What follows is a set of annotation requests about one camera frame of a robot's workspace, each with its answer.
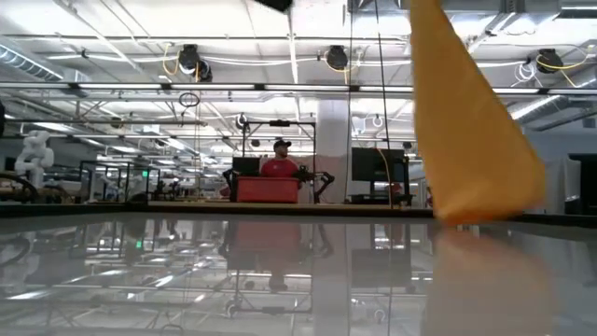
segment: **person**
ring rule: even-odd
[[[275,157],[263,164],[261,167],[261,176],[264,177],[292,177],[299,168],[288,159],[288,148],[292,146],[289,141],[278,140],[273,144]]]

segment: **red container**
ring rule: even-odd
[[[237,202],[298,203],[296,178],[238,177]]]

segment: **ceiling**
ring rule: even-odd
[[[176,52],[182,45],[196,44],[199,54],[212,69],[214,83],[381,85],[383,78],[385,85],[412,85],[410,25],[408,19],[401,16],[402,12],[382,13],[378,25],[374,17],[366,14],[347,14],[345,0],[297,0],[288,15],[251,0],[153,1],[151,6],[147,3],[144,0],[76,0],[70,2],[69,9],[67,2],[61,0],[29,0],[26,7],[19,0],[3,0],[0,32],[7,43],[31,55],[35,61],[48,62],[48,68],[69,74],[68,78],[72,78],[73,69],[77,70],[91,82],[194,82],[192,76],[182,71],[177,71],[175,75],[168,72],[176,69],[175,62],[171,60],[176,58]],[[578,4],[577,1],[573,4],[563,1],[562,7]],[[478,10],[448,12],[456,32],[465,43],[480,36],[495,14]],[[593,40],[597,34],[597,20],[586,16],[585,19],[556,18],[540,25],[525,22],[517,21],[499,34],[484,38],[472,52],[493,87],[568,87],[562,72],[551,75],[536,72],[535,76],[521,80],[519,74],[522,72],[528,76],[531,72],[525,71],[535,66],[531,63],[521,69],[521,63],[527,57],[534,57],[539,49],[555,49],[567,65],[584,61],[566,71],[569,77],[593,67],[593,57],[597,53],[593,50],[597,44]],[[350,75],[330,70],[325,61],[330,45],[345,47],[352,58]],[[39,79],[0,63],[0,80]],[[80,98],[58,90],[0,91],[3,101],[9,102],[11,116],[17,119],[76,119],[87,112],[84,118],[94,120],[118,117],[146,120],[147,125],[154,124],[156,120],[170,121],[171,125],[160,125],[154,129],[155,134],[196,137],[200,140],[181,141],[186,147],[218,158],[220,163],[235,154],[220,137],[230,136],[232,144],[241,147],[238,140],[241,132],[235,127],[235,120],[241,113],[253,121],[288,119],[309,122],[315,121],[317,114],[322,113],[318,110],[318,101],[331,99],[321,92],[194,91],[201,96],[201,103],[184,108],[178,103],[181,93],[90,91],[87,97]],[[115,99],[117,94],[124,98]],[[385,103],[380,95],[344,93],[332,98],[350,100],[352,116],[365,120],[364,127],[354,134],[354,140],[362,146],[374,146],[387,137],[396,140],[395,147],[401,147],[399,141],[416,140],[409,95],[391,96]],[[38,106],[18,108],[24,100],[38,103]],[[518,98],[504,100],[508,106],[519,101]],[[383,123],[380,124],[377,119],[383,119],[385,112],[389,136],[385,134]],[[564,110],[535,121],[531,126],[538,127],[574,113]],[[199,119],[208,125],[195,127],[189,124]],[[549,132],[595,131],[583,130],[577,125],[580,121]],[[73,129],[70,131],[58,131],[79,134],[143,133],[143,125],[127,125],[120,129],[91,123],[71,126]],[[312,141],[305,132],[309,133],[299,127],[264,126],[253,135],[263,141],[279,136],[295,137],[298,141],[292,150],[299,154],[312,151]],[[88,145],[101,152],[104,152],[103,145],[138,147],[147,153],[158,151],[168,155],[179,150],[155,148],[149,141],[141,144],[137,140],[127,141],[126,145],[117,139],[95,141],[97,143]],[[254,151],[269,149],[269,146],[250,148]]]

